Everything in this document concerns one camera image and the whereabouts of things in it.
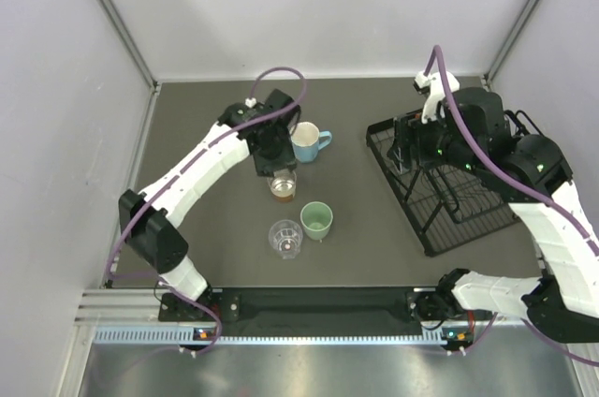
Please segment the light blue ceramic mug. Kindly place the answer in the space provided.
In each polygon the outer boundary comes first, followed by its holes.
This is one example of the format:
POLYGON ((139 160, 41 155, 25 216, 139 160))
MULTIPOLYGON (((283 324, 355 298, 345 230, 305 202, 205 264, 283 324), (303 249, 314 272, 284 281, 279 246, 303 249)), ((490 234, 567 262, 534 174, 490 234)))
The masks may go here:
POLYGON ((303 164, 316 160, 319 152, 332 142, 332 133, 315 124, 300 122, 292 127, 291 142, 296 159, 303 164))

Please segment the mint green cup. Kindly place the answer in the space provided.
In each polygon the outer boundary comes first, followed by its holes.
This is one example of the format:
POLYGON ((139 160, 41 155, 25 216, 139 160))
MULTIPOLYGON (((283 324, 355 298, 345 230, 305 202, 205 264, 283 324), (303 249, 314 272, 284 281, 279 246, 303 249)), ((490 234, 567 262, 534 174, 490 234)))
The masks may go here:
POLYGON ((333 222, 333 211, 328 204, 312 201, 300 211, 300 223, 309 239, 322 242, 329 234, 333 222))

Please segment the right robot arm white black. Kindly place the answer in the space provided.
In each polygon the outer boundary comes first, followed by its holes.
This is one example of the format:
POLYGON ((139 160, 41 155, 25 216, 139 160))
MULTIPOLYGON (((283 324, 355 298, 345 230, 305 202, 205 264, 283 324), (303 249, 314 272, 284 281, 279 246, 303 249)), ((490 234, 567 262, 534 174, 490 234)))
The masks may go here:
POLYGON ((598 240, 559 146, 526 129, 513 131, 499 95, 482 88, 454 93, 432 117, 414 110, 393 121, 388 157, 402 171, 449 167, 475 177, 530 231, 547 266, 539 276, 510 278, 457 268, 416 298, 424 320, 455 319, 469 310, 521 318, 554 342, 598 340, 598 240))

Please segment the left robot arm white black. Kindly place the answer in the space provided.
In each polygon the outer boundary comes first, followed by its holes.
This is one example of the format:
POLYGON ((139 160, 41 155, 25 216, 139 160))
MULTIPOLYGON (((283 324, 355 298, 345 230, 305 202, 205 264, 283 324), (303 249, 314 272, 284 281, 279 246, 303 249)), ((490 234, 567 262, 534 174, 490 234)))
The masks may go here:
POLYGON ((181 294, 179 307, 188 317, 206 316, 212 298, 208 281, 188 256, 179 225, 222 176, 249 157, 259 177, 295 169, 289 126, 299 112, 297 102, 278 89, 263 103, 230 105, 205 138, 163 177, 120 196, 119 244, 127 244, 163 283, 181 294))

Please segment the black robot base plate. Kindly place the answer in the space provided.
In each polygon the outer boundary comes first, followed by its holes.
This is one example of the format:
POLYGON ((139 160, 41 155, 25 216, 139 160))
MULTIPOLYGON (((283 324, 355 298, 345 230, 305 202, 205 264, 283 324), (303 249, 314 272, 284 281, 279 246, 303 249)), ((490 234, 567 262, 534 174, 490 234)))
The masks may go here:
POLYGON ((468 319, 412 287, 224 287, 201 303, 232 337, 416 335, 423 322, 468 319))

